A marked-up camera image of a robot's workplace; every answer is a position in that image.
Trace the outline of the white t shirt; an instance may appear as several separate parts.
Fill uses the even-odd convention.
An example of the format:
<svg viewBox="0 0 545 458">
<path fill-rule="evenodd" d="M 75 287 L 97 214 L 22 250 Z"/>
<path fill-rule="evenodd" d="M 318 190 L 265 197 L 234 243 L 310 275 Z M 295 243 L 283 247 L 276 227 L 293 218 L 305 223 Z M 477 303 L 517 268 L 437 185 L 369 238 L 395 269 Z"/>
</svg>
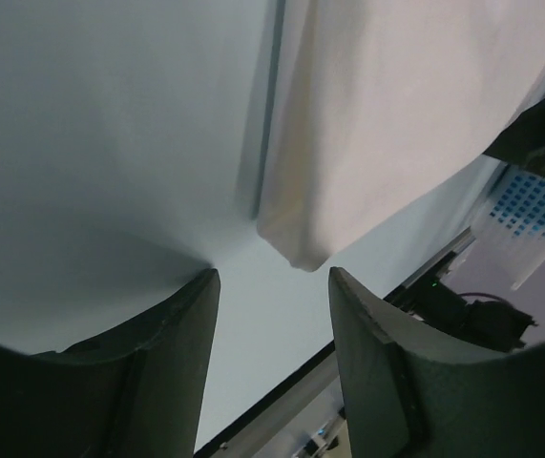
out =
<svg viewBox="0 0 545 458">
<path fill-rule="evenodd" d="M 472 163 L 545 76 L 545 1 L 289 1 L 258 215 L 312 272 Z"/>
</svg>

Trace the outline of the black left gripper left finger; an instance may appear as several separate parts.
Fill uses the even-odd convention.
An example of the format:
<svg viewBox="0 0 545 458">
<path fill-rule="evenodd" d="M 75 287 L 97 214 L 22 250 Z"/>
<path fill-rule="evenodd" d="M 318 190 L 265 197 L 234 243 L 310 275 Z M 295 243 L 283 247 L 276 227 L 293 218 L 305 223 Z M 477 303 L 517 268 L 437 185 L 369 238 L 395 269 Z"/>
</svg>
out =
<svg viewBox="0 0 545 458">
<path fill-rule="evenodd" d="M 61 352 L 0 345 L 0 457 L 190 457 L 219 308 L 207 269 Z"/>
</svg>

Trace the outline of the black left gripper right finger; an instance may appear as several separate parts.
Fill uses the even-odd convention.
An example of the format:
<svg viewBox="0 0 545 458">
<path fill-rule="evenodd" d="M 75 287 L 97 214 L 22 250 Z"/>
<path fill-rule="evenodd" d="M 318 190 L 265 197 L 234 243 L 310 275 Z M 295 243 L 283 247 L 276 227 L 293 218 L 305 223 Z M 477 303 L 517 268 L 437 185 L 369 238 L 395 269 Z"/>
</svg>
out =
<svg viewBox="0 0 545 458">
<path fill-rule="evenodd" d="M 461 341 L 339 267 L 328 296 L 354 456 L 545 457 L 545 343 Z"/>
</svg>

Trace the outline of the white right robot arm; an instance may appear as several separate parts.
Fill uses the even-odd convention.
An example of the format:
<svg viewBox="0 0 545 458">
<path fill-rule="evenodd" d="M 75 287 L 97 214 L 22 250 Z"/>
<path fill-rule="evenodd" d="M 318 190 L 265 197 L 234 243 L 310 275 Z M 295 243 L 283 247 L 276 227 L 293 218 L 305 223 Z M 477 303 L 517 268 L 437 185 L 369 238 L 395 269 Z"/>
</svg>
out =
<svg viewBox="0 0 545 458">
<path fill-rule="evenodd" d="M 545 97 L 523 112 L 485 150 L 504 163 L 470 229 L 392 290 L 387 302 L 446 334 L 491 350 L 524 347 L 535 319 L 488 293 L 457 293 L 442 282 L 477 239 L 491 241 L 503 268 L 524 282 L 545 260 Z"/>
</svg>

